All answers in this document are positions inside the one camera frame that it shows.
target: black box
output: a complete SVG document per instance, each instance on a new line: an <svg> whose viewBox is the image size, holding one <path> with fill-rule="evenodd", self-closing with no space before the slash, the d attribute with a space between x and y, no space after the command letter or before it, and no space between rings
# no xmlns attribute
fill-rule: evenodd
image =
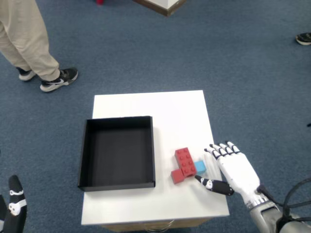
<svg viewBox="0 0 311 233"><path fill-rule="evenodd" d="M80 189L155 187L151 116L87 120L83 140Z"/></svg>

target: blue lego brick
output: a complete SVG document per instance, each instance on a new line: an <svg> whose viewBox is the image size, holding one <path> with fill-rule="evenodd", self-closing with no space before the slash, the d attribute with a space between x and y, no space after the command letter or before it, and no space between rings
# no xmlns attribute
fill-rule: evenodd
<svg viewBox="0 0 311 233"><path fill-rule="evenodd" d="M204 162L202 160L194 163L197 174L204 173L206 171L206 167L204 165Z"/></svg>

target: black sneaker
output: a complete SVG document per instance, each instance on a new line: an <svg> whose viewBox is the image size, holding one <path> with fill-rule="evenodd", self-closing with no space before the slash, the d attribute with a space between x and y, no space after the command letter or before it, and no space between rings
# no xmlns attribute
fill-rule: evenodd
<svg viewBox="0 0 311 233"><path fill-rule="evenodd" d="M297 35L296 41L301 45L311 45L311 33L302 33Z"/></svg>
<svg viewBox="0 0 311 233"><path fill-rule="evenodd" d="M25 71L19 67L16 67L19 71L19 79L26 82L32 79L35 76L35 73L32 70Z"/></svg>
<svg viewBox="0 0 311 233"><path fill-rule="evenodd" d="M60 75L54 81L42 81L40 89L44 92L50 92L56 90L64 85L69 85L75 81L78 77L78 71L76 68L63 69L60 71Z"/></svg>

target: red lego brick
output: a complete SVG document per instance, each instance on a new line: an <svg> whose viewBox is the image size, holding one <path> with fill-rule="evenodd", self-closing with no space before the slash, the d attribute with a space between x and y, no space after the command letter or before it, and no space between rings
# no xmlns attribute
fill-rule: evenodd
<svg viewBox="0 0 311 233"><path fill-rule="evenodd" d="M196 174L195 165L193 163L188 148L176 150L175 157L185 178L194 176Z"/></svg>
<svg viewBox="0 0 311 233"><path fill-rule="evenodd" d="M174 184L184 181L185 177L181 169L177 169L171 172L171 177Z"/></svg>

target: khaki trousers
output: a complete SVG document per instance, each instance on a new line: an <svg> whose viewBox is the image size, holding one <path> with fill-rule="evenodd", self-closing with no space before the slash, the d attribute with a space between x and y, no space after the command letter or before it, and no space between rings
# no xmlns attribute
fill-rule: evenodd
<svg viewBox="0 0 311 233"><path fill-rule="evenodd" d="M59 76L35 0L0 0L0 51L14 66L33 70L44 80Z"/></svg>

